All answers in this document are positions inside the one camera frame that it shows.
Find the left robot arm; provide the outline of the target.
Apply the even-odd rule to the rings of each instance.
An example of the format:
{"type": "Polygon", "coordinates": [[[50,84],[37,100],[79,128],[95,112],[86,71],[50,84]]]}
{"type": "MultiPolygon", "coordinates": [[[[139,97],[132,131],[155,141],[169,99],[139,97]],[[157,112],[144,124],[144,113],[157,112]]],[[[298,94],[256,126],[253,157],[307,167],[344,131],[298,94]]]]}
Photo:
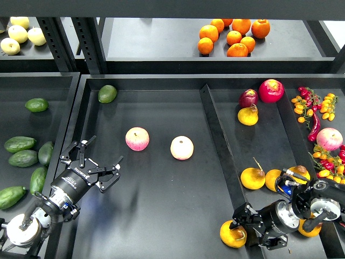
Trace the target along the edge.
{"type": "Polygon", "coordinates": [[[94,140],[72,141],[61,152],[65,170],[51,183],[49,196],[35,191],[28,209],[9,222],[1,219],[1,255],[5,258],[38,258],[44,241],[64,222],[80,214],[78,202],[93,187],[105,193],[120,178],[120,156],[110,166],[99,166],[85,156],[94,140]]]}

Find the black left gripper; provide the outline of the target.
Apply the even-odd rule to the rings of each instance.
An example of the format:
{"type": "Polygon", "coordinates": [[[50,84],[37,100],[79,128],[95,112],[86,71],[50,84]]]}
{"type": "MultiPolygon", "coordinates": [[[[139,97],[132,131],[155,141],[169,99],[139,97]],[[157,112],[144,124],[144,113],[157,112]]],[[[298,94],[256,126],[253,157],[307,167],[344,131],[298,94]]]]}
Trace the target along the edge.
{"type": "Polygon", "coordinates": [[[96,138],[89,140],[73,140],[60,154],[60,162],[69,165],[51,183],[53,189],[61,190],[72,204],[76,204],[92,186],[97,186],[100,193],[105,193],[120,178],[120,156],[111,166],[100,167],[90,159],[85,159],[88,145],[96,138]]]}

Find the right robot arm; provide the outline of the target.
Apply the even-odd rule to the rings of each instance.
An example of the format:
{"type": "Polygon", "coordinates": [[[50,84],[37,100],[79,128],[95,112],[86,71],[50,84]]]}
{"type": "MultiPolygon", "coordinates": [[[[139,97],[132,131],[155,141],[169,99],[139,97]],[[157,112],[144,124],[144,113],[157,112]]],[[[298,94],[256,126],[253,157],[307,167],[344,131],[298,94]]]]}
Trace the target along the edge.
{"type": "Polygon", "coordinates": [[[328,178],[307,179],[284,168],[274,182],[284,198],[254,210],[244,203],[234,211],[229,229],[256,231],[255,244],[268,250],[287,245],[288,234],[302,228],[309,233],[323,221],[334,221],[344,211],[344,185],[328,178]]]}

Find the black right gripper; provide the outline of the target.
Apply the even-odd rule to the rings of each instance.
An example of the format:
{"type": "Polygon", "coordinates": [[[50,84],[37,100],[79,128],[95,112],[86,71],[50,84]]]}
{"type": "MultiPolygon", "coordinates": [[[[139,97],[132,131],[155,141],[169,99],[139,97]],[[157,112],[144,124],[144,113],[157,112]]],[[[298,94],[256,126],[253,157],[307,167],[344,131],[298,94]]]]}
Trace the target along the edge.
{"type": "Polygon", "coordinates": [[[291,204],[284,200],[278,200],[258,212],[249,202],[245,202],[235,209],[229,228],[260,226],[260,217],[264,233],[268,235],[264,234],[259,238],[259,245],[268,250],[286,247],[286,234],[298,230],[300,223],[300,219],[292,212],[291,204]]]}

